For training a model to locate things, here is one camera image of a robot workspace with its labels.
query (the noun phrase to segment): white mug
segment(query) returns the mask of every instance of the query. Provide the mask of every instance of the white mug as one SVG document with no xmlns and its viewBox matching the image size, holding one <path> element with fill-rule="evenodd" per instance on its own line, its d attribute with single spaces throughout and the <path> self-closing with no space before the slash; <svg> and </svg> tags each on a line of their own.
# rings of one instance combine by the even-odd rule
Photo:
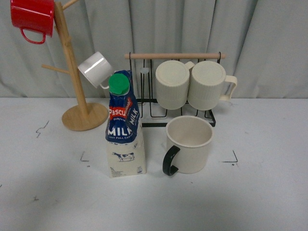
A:
<svg viewBox="0 0 308 231">
<path fill-rule="evenodd" d="M 187 101 L 190 69 L 193 62 L 186 64 L 169 60 L 161 63 L 156 69 L 156 98 L 163 108 L 175 110 L 184 106 Z"/>
<path fill-rule="evenodd" d="M 228 95 L 221 95 L 224 82 L 232 83 Z M 210 110 L 219 100 L 228 101 L 236 86 L 237 78 L 227 76 L 222 65 L 213 61 L 202 61 L 192 69 L 187 101 L 195 109 Z"/>
<path fill-rule="evenodd" d="M 167 153 L 163 172 L 196 173 L 204 168 L 211 151 L 212 126 L 196 116 L 178 116 L 167 123 Z"/>
<path fill-rule="evenodd" d="M 103 89 L 108 89 L 109 86 L 104 87 L 102 82 L 115 72 L 105 57 L 99 52 L 96 52 L 80 64 L 78 69 L 95 88 L 101 86 Z"/>
</svg>

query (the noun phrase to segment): wooden dowel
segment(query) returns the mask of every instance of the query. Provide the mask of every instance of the wooden dowel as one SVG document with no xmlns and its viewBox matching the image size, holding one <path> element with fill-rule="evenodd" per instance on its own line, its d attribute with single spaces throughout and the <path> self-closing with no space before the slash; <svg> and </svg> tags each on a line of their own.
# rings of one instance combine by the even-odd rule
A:
<svg viewBox="0 0 308 231">
<path fill-rule="evenodd" d="M 42 67 L 46 68 L 46 69 L 49 69 L 49 70 L 58 71 L 58 72 L 62 72 L 62 73 L 65 73 L 65 74 L 69 74 L 69 71 L 66 71 L 66 70 L 63 70 L 63 69 L 60 69 L 60 68 L 57 68 L 57 67 L 54 67 L 54 66 L 49 66 L 49 65 L 42 64 Z"/>
<path fill-rule="evenodd" d="M 226 54 L 219 53 L 148 53 L 136 54 L 131 53 L 131 59 L 225 59 Z M 125 59 L 129 59 L 129 54 L 124 55 Z"/>
<path fill-rule="evenodd" d="M 73 5 L 75 2 L 77 2 L 78 0 L 70 0 L 68 3 L 64 4 L 64 6 L 62 7 L 63 10 L 65 10 L 66 8 L 70 7 L 71 5 Z"/>
</svg>

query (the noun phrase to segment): cow illustration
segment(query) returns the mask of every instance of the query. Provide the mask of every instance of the cow illustration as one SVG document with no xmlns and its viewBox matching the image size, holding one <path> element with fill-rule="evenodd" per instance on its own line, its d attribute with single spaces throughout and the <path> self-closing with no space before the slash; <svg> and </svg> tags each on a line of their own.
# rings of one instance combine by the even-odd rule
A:
<svg viewBox="0 0 308 231">
<path fill-rule="evenodd" d="M 134 153 L 129 153 L 129 154 L 112 153 L 112 155 L 116 155 L 120 159 L 119 162 L 132 161 L 135 159 Z"/>
</svg>

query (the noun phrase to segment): blue label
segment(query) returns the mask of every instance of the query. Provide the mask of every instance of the blue label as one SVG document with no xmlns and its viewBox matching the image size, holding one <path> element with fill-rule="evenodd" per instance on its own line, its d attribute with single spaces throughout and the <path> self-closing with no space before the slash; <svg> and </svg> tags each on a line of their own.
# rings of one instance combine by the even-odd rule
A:
<svg viewBox="0 0 308 231">
<path fill-rule="evenodd" d="M 114 143 L 130 143 L 137 136 L 139 107 L 133 93 L 131 72 L 123 70 L 115 74 L 124 74 L 129 79 L 130 87 L 125 95 L 118 96 L 110 93 L 106 140 Z"/>
</svg>

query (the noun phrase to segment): tape mark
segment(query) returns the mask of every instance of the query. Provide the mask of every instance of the tape mark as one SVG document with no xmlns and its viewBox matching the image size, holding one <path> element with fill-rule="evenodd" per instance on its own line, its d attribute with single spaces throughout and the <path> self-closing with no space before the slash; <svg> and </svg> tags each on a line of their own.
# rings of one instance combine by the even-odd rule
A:
<svg viewBox="0 0 308 231">
<path fill-rule="evenodd" d="M 80 158 L 80 161 L 82 161 L 82 162 L 89 162 L 88 160 L 83 160 L 83 159 L 82 159 L 82 157 L 83 157 L 83 155 L 84 155 L 85 152 L 86 152 L 86 151 L 83 151 L 83 153 L 82 153 L 82 155 L 81 155 L 81 158 Z"/>
<path fill-rule="evenodd" d="M 40 136 L 40 132 L 39 132 L 39 130 L 40 129 L 45 129 L 46 128 L 46 126 L 48 125 L 48 123 L 49 123 L 49 120 L 47 121 L 47 123 L 46 123 L 46 125 L 45 126 L 43 126 L 42 128 L 39 128 L 35 133 L 37 133 L 38 134 L 38 136 L 37 136 L 37 138 Z"/>
<path fill-rule="evenodd" d="M 235 154 L 234 150 L 232 150 L 232 151 L 233 151 L 233 154 L 234 154 L 234 156 L 235 156 L 236 161 L 223 161 L 223 163 L 237 163 L 237 162 L 238 162 L 238 160 L 237 160 L 237 157 L 236 157 L 236 154 Z"/>
</svg>

